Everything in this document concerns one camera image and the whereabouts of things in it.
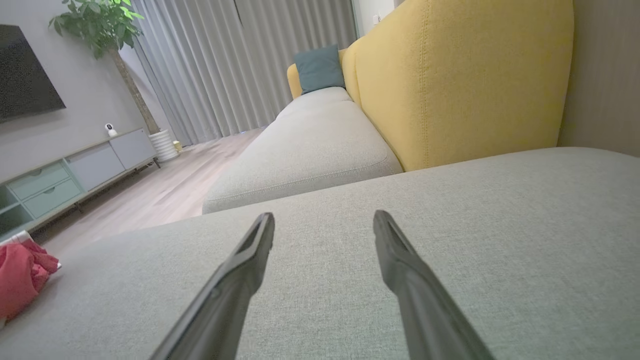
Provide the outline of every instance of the wooden floor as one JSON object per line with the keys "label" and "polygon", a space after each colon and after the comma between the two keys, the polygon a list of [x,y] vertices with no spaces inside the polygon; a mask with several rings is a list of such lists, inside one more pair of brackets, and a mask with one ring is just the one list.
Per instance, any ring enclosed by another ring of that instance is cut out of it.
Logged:
{"label": "wooden floor", "polygon": [[261,129],[185,148],[180,157],[125,178],[33,234],[53,256],[93,241],[202,214],[205,194]]}

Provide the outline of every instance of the gray wall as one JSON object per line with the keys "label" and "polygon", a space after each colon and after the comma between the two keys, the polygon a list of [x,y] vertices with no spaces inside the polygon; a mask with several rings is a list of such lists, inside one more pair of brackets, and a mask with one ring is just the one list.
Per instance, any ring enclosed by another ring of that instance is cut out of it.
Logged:
{"label": "gray wall", "polygon": [[394,0],[353,0],[353,8],[358,28],[358,36],[363,37],[373,28],[373,15],[381,19],[396,8]]}
{"label": "gray wall", "polygon": [[0,182],[118,132],[145,127],[110,58],[99,61],[80,41],[47,29],[66,10],[60,0],[1,0],[0,24],[18,25],[67,105],[0,124]]}
{"label": "gray wall", "polygon": [[640,1],[574,0],[560,146],[640,156]]}

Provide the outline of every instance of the white plant pot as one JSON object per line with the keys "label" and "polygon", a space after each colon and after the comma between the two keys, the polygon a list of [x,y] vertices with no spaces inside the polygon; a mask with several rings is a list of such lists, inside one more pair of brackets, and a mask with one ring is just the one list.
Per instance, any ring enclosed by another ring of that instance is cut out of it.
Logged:
{"label": "white plant pot", "polygon": [[149,135],[149,140],[151,140],[151,144],[156,150],[158,162],[164,163],[178,157],[179,153],[173,146],[169,130],[162,130],[159,133]]}

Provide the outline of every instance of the tv cabinet drawer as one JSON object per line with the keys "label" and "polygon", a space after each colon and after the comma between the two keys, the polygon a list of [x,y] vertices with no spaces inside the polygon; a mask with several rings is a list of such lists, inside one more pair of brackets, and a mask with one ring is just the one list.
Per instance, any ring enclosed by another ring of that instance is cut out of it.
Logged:
{"label": "tv cabinet drawer", "polygon": [[10,182],[9,187],[20,200],[24,200],[68,177],[69,174],[62,164],[55,163],[48,167],[32,171],[18,180]]}
{"label": "tv cabinet drawer", "polygon": [[33,217],[39,218],[79,194],[80,189],[73,180],[69,179],[27,200],[24,205],[29,209]]}

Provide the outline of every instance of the tv stand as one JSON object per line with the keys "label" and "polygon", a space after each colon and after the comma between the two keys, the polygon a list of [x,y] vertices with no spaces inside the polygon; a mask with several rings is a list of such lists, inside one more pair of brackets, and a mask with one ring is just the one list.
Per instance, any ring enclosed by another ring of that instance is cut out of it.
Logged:
{"label": "tv stand", "polygon": [[155,163],[144,130],[93,143],[0,184],[0,241],[33,231],[139,168]]}

